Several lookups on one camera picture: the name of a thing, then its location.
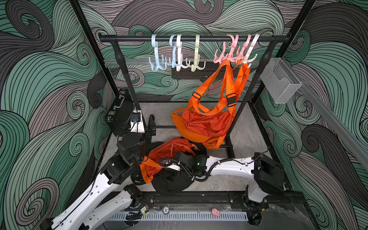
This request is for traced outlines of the orange crossbody bag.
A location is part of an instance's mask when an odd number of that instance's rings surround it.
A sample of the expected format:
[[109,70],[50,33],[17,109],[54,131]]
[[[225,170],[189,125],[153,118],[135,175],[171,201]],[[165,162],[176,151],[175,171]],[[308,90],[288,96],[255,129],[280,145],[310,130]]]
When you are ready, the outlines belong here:
[[[219,101],[213,109],[208,109],[201,104],[201,100],[221,70],[225,70],[225,73]],[[172,112],[172,120],[184,138],[203,143],[208,149],[217,149],[224,141],[234,120],[236,103],[237,94],[232,67],[228,61],[224,61],[193,92],[187,107]]]
[[[240,70],[237,73],[237,77],[236,79],[234,79],[235,82],[235,91],[236,91],[236,103],[238,102],[238,99],[245,87],[245,84],[248,80],[249,74],[250,74],[250,68],[248,67],[248,64],[237,64],[238,66],[240,66]],[[229,111],[228,107],[225,107],[222,111]],[[226,136],[222,136],[219,138],[211,138],[208,141],[206,141],[204,143],[204,145],[206,146],[207,149],[209,150],[214,150],[214,149],[218,149],[220,147],[220,145],[223,143],[223,141],[225,140]]]

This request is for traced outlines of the black bag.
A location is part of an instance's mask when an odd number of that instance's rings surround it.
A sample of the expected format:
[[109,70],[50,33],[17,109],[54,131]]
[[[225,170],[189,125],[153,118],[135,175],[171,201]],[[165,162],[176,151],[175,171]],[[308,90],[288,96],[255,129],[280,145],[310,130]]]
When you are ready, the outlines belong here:
[[174,138],[166,143],[156,142],[155,144],[157,146],[144,157],[143,163],[131,175],[132,182],[137,186],[151,183],[154,176],[158,175],[164,169],[158,165],[158,160],[160,159],[173,159],[179,152],[183,152],[189,156],[207,154],[207,150],[203,144],[184,138]]
[[185,172],[162,169],[154,175],[151,183],[159,194],[171,196],[190,187],[193,181]]

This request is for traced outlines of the rust red bag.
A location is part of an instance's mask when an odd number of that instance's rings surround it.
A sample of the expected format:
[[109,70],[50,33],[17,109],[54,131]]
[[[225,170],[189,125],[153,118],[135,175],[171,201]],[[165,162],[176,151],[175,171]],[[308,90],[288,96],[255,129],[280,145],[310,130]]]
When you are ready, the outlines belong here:
[[233,122],[229,111],[220,111],[216,115],[204,116],[194,109],[186,109],[177,117],[181,135],[194,142],[206,142],[211,138],[225,136]]

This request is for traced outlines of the orange backpack bag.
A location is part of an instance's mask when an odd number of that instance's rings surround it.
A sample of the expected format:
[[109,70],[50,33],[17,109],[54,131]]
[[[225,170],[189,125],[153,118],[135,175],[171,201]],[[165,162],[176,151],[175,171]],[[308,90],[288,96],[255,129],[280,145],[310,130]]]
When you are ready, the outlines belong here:
[[[221,71],[221,69],[225,67],[225,73],[222,80],[222,87],[220,91],[220,99],[216,107],[209,111],[207,108],[200,104],[200,100],[202,96],[205,94],[205,91],[211,86],[214,82],[215,78]],[[231,117],[235,117],[235,106],[236,106],[236,91],[235,91],[235,82],[233,78],[233,70],[231,64],[228,60],[222,62],[217,69],[202,85],[192,94],[188,102],[187,109],[194,108],[194,110],[201,115],[204,116],[212,116],[218,114],[225,107],[228,107],[229,113]]]

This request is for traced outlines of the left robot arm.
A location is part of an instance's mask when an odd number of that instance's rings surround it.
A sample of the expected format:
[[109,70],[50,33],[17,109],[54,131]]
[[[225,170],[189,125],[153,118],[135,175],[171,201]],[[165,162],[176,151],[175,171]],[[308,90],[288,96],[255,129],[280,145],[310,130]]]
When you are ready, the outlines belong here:
[[136,185],[125,186],[118,195],[101,204],[141,164],[146,163],[146,124],[140,110],[130,116],[131,127],[117,143],[118,151],[101,168],[92,184],[65,211],[41,223],[42,230],[95,230],[121,210],[140,204]]

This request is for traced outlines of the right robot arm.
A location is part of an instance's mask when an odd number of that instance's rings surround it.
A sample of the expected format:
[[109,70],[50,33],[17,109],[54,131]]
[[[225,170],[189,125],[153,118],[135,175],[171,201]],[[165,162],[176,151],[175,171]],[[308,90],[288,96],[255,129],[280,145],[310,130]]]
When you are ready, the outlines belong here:
[[191,180],[206,182],[211,176],[228,175],[252,180],[245,190],[245,204],[264,204],[268,195],[284,195],[281,164],[256,152],[247,158],[218,158],[208,155],[189,156],[179,152],[173,160],[165,160],[167,168],[183,172]]

